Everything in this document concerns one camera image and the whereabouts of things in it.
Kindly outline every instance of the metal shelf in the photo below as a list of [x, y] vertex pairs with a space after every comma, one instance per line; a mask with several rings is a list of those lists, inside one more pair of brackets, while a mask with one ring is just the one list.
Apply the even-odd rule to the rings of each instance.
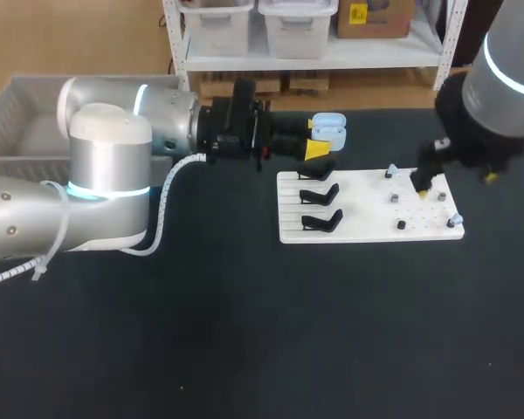
[[244, 57], [205, 57], [195, 54], [194, 43], [181, 33], [178, 0], [163, 0], [167, 31], [176, 74], [189, 87], [188, 72], [324, 70], [391, 67], [438, 67], [433, 88], [439, 89], [448, 77], [468, 0], [451, 0], [446, 14], [445, 43], [441, 44], [431, 11], [439, 0], [421, 0], [411, 23], [410, 35], [403, 39], [338, 39], [334, 24], [327, 53], [319, 59], [282, 59], [269, 55], [264, 17], [252, 14], [250, 52]]
[[346, 68], [391, 68], [438, 66], [443, 46], [429, 26], [421, 8], [411, 22], [410, 35], [403, 39], [338, 39], [334, 28], [328, 38], [327, 53], [318, 59], [273, 58], [268, 52], [264, 17], [252, 14], [250, 52], [244, 57], [202, 57], [190, 43], [184, 60], [189, 72], [320, 70]]

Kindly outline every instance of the shelf post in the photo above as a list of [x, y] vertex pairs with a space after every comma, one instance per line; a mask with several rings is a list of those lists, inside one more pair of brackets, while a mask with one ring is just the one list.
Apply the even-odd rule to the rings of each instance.
[[465, 9], [468, 0], [449, 0], [446, 7], [446, 34], [443, 43], [443, 54], [438, 63], [437, 77], [435, 78], [434, 90], [439, 90], [446, 78], [450, 75], [452, 60], [458, 45], [462, 23], [464, 22]]
[[181, 12], [176, 5], [178, 0], [163, 0], [163, 10], [165, 12], [165, 22], [167, 23], [167, 33], [173, 57], [175, 74], [183, 79], [183, 90], [190, 90], [189, 74], [186, 71], [184, 62], [189, 46], [189, 37], [184, 35], [181, 30]]

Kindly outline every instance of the black clip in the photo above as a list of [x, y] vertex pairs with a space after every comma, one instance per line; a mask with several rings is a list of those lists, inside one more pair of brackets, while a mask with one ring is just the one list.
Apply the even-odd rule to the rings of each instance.
[[317, 230], [331, 233], [338, 226], [343, 218], [343, 212], [338, 209], [329, 220], [321, 220], [315, 216], [302, 216], [300, 222], [303, 224], [303, 230]]
[[335, 161], [329, 161], [321, 168], [302, 168], [301, 170], [297, 170], [297, 175], [299, 175], [300, 180], [305, 180], [301, 179], [301, 176], [305, 176], [305, 178], [308, 178], [308, 180], [311, 181], [324, 182], [328, 179], [334, 169]]
[[338, 195], [338, 192], [340, 192], [340, 185], [338, 185], [337, 183], [332, 185], [330, 190], [325, 195], [317, 194], [316, 192], [313, 192], [311, 190], [303, 189], [299, 191], [300, 203], [316, 203], [318, 205], [327, 207], [329, 204], [332, 203], [335, 196]]

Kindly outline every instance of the wooden pallet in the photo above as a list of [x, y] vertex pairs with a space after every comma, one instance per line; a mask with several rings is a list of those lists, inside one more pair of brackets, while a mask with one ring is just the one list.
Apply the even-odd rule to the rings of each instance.
[[318, 95], [328, 90], [330, 73], [316, 70], [291, 72], [289, 75], [289, 92], [291, 94]]
[[200, 96], [202, 98], [231, 97], [233, 84], [239, 78], [256, 81], [257, 96], [272, 97], [279, 95], [281, 91], [279, 72], [205, 72], [199, 80]]

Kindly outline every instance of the gray plastic bin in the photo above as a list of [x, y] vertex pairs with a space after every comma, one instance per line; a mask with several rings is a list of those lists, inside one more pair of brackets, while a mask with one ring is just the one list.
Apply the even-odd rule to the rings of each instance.
[[[2, 90], [0, 175], [67, 184], [70, 148], [57, 127], [56, 104], [62, 85], [71, 77], [76, 76], [16, 76]], [[169, 75], [104, 77], [171, 89], [181, 86], [177, 76]], [[152, 186], [162, 185], [171, 165], [168, 156], [152, 156]]]

